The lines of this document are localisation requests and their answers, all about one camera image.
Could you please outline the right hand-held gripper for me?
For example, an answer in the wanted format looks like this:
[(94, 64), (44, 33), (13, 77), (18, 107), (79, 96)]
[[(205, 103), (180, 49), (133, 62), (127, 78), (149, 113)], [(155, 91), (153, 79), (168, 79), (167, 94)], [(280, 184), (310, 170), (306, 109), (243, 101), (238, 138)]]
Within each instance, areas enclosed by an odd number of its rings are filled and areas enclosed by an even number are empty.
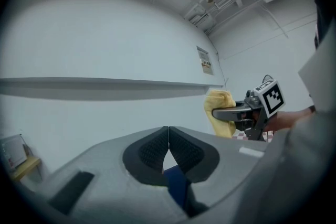
[(235, 121), (236, 129), (243, 131), (252, 141), (264, 141), (263, 133), (269, 119), (285, 105), (277, 80), (269, 79), (246, 92), (236, 107), (214, 109), (212, 116), (221, 121)]

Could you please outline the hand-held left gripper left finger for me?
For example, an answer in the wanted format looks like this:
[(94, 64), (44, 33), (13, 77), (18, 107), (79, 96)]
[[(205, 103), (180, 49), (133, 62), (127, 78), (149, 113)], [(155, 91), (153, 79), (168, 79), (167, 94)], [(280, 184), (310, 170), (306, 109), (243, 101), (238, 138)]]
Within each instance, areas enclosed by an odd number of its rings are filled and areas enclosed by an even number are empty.
[(101, 142), (37, 190), (60, 224), (178, 224), (188, 218), (163, 175), (168, 127)]

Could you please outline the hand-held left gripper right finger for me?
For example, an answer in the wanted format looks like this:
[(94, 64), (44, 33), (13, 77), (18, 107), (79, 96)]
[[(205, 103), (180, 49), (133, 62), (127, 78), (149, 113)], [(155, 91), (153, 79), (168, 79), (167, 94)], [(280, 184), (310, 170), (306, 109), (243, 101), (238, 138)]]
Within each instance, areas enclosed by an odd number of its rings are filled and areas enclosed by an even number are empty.
[(269, 144), (169, 128), (169, 149), (186, 180), (186, 201), (212, 207), (248, 176)]

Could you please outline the yellow cloth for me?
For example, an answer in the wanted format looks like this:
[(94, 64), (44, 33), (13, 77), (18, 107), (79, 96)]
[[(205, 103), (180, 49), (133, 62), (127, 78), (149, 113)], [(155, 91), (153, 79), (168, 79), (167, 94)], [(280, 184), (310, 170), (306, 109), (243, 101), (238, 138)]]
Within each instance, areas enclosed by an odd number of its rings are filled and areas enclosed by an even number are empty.
[(204, 101), (205, 113), (214, 129), (216, 136), (232, 138), (236, 132), (234, 121), (218, 120), (212, 116), (214, 109), (234, 108), (236, 102), (229, 91), (210, 90)]

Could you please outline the blue chair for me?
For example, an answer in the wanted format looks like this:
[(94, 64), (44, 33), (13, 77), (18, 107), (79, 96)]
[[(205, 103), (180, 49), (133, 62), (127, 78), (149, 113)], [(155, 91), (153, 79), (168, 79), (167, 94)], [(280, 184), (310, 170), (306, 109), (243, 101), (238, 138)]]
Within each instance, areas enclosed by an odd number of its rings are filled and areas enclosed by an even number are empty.
[(164, 170), (163, 175), (168, 180), (169, 194), (177, 205), (184, 209), (188, 182), (182, 170), (174, 166)]

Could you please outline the person's right forearm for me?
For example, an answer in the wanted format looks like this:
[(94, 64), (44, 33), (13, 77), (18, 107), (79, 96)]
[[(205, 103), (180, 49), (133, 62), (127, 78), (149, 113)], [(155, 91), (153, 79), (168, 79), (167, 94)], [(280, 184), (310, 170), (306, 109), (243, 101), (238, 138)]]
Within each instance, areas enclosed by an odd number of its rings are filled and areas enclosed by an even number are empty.
[(264, 131), (269, 132), (289, 129), (294, 126), (297, 121), (311, 116), (313, 113), (315, 113), (315, 111), (316, 110), (314, 106), (310, 106), (304, 110), (296, 112), (279, 111), (269, 119), (266, 127), (264, 128)]

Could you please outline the pink checkered tablecloth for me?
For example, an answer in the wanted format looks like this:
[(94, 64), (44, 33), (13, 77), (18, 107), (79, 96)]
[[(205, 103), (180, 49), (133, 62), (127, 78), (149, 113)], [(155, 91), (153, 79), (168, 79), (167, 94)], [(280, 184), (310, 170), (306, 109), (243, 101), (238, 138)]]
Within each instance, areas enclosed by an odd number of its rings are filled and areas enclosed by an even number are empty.
[[(263, 132), (262, 137), (265, 142), (270, 143), (274, 138), (274, 134), (275, 131)], [(236, 132), (232, 138), (236, 140), (248, 140), (248, 137), (244, 132)]]

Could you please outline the wooden side desk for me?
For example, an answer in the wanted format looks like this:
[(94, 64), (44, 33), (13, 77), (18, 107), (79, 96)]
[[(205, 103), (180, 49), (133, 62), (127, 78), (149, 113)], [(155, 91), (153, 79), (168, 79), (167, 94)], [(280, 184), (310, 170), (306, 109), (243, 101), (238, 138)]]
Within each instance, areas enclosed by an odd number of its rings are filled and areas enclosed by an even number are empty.
[(39, 166), (41, 159), (35, 156), (28, 156), (27, 159), (15, 168), (11, 173), (11, 179), (15, 182), (20, 181), (23, 177), (31, 173)]

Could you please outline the white microwave oven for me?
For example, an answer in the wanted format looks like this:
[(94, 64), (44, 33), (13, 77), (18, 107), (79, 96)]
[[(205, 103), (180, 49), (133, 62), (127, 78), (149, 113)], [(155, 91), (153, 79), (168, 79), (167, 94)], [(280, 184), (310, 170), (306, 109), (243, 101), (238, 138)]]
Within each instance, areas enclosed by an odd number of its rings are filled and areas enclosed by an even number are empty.
[(0, 155), (5, 167), (14, 171), (17, 166), (27, 160), (23, 140), (19, 134), (0, 138)]

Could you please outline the white ceiling pipes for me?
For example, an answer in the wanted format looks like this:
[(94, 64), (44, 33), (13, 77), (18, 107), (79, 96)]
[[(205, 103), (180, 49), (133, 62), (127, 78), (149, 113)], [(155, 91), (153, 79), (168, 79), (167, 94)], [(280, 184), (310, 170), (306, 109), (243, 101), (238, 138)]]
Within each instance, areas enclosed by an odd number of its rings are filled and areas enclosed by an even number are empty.
[(183, 19), (209, 35), (230, 14), (241, 11), (253, 0), (198, 0), (183, 14)]

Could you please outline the person's dark shirt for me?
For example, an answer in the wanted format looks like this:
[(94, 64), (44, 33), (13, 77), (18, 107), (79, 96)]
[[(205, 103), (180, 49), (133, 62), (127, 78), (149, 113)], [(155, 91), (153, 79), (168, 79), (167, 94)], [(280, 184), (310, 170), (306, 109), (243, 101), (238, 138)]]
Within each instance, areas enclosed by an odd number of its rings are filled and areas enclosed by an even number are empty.
[(314, 0), (314, 2), (317, 8), (317, 24), (314, 44), (317, 49), (329, 30), (333, 18), (333, 11), (330, 0)]

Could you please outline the wall notice panel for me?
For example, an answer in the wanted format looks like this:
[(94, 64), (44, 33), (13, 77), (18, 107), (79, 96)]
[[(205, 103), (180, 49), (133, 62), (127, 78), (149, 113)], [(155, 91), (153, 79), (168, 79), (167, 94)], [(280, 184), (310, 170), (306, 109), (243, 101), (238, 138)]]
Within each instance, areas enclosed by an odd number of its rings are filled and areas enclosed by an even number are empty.
[(212, 63), (210, 61), (208, 52), (198, 46), (196, 48), (198, 51), (198, 55), (200, 58), (199, 60), (201, 62), (203, 72), (205, 74), (209, 74), (213, 76), (214, 72), (213, 72)]

